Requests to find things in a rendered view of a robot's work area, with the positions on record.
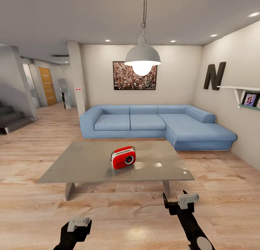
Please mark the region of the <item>radio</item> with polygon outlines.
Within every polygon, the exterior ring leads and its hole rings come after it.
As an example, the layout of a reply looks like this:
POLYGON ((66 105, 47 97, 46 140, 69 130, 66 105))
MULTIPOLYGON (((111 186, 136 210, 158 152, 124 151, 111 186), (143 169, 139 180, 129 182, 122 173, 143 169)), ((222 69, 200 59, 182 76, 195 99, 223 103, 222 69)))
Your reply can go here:
POLYGON ((133 147, 124 147, 115 150, 111 155, 111 163, 114 169, 121 169, 134 164, 136 161, 136 152, 133 147))

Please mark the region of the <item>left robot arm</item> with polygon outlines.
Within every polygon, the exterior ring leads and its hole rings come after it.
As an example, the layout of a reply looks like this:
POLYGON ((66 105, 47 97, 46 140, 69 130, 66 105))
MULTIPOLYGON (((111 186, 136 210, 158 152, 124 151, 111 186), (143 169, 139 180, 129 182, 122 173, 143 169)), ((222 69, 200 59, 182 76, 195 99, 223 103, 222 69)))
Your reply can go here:
POLYGON ((71 218, 61 229, 60 243, 53 250, 73 250, 77 242, 90 234, 92 220, 88 217, 71 218), (86 225, 86 226, 77 226, 86 225))

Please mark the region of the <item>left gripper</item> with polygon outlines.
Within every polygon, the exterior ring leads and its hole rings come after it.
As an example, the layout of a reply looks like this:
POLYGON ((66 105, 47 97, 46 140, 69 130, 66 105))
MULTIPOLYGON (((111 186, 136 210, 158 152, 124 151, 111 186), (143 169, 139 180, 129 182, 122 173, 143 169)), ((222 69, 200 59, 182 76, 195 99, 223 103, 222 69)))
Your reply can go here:
POLYGON ((85 241, 87 234, 90 234, 92 220, 86 226, 78 226, 74 232, 67 232, 69 222, 66 223, 61 229, 61 237, 62 240, 69 240, 72 243, 72 249, 74 249, 77 242, 85 241))

